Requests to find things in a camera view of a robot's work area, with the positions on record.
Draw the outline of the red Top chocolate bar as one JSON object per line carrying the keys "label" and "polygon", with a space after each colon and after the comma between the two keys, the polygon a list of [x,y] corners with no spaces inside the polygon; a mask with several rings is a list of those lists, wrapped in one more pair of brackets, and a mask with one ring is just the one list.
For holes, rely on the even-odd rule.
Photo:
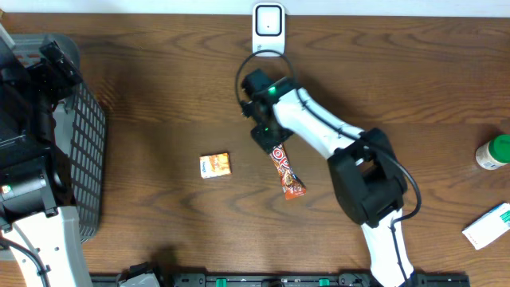
{"label": "red Top chocolate bar", "polygon": [[270,158],[280,176],[280,184],[286,200],[295,199],[306,194],[306,186],[296,176],[288,161],[284,145],[281,143],[270,152]]}

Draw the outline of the small orange snack box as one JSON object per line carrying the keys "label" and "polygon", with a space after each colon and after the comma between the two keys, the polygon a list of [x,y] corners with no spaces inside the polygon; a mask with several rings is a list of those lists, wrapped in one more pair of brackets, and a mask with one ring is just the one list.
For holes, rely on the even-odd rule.
{"label": "small orange snack box", "polygon": [[228,153],[204,155],[199,158],[200,173],[203,179],[215,178],[231,174]]}

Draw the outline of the green lid jar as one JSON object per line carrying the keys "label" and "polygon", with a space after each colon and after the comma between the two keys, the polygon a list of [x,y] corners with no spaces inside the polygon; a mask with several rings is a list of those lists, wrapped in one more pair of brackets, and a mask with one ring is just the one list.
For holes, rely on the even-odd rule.
{"label": "green lid jar", "polygon": [[499,135],[480,146],[475,159],[480,167],[490,171],[509,164],[509,135]]}

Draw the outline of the white green carton box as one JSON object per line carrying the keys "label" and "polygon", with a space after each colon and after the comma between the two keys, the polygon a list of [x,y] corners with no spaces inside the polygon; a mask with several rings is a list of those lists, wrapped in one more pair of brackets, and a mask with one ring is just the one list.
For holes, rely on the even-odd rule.
{"label": "white green carton box", "polygon": [[509,203],[501,203],[466,227],[462,233],[480,250],[509,231]]}

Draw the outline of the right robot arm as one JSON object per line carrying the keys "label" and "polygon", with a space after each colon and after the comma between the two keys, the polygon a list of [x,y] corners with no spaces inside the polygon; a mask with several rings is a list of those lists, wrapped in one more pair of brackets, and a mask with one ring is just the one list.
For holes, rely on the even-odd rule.
{"label": "right robot arm", "polygon": [[255,120],[254,141],[268,154],[297,135],[328,163],[336,200],[361,226],[371,256],[371,273],[382,286],[409,286],[414,267],[402,235],[403,195],[411,181],[386,134],[365,132],[317,104],[292,77],[274,81],[260,69],[236,77],[239,104]]}

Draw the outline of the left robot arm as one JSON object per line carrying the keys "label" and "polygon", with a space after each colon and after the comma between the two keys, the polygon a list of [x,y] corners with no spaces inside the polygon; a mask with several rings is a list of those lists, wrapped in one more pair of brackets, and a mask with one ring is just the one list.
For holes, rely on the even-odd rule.
{"label": "left robot arm", "polygon": [[28,286],[90,286],[72,189],[71,162],[57,146],[53,117],[83,78],[45,39],[24,66],[1,32],[1,247]]}

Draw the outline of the white barcode scanner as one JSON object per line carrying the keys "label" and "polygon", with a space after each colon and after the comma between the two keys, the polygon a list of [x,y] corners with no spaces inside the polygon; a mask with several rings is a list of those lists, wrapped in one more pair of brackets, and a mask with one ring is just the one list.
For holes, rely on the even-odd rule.
{"label": "white barcode scanner", "polygon": [[258,57],[278,57],[285,48],[285,8],[278,2],[259,2],[253,7],[252,51]]}

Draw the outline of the grey plastic basket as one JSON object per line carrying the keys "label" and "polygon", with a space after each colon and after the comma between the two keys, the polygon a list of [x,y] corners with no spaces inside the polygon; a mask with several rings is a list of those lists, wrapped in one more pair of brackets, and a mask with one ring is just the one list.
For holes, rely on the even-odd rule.
{"label": "grey plastic basket", "polygon": [[[47,41],[56,42],[66,57],[76,67],[80,66],[76,43],[63,34],[13,34],[11,37],[13,52],[25,67],[41,60],[39,47]],[[85,243],[96,236],[100,225],[106,116],[93,93],[82,82],[73,89],[71,96],[59,103],[53,118],[57,146],[70,159],[79,231],[81,241]]]}

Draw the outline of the black mounting rail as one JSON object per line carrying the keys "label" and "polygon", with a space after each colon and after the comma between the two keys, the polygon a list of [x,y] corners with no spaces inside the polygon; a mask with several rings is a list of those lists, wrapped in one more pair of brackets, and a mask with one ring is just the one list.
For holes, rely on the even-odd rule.
{"label": "black mounting rail", "polygon": [[[163,286],[178,287],[262,287],[262,286],[380,286],[369,274],[343,273],[321,275],[206,275],[203,273],[177,273],[163,281]],[[417,287],[470,287],[467,275],[415,274],[407,286]]]}

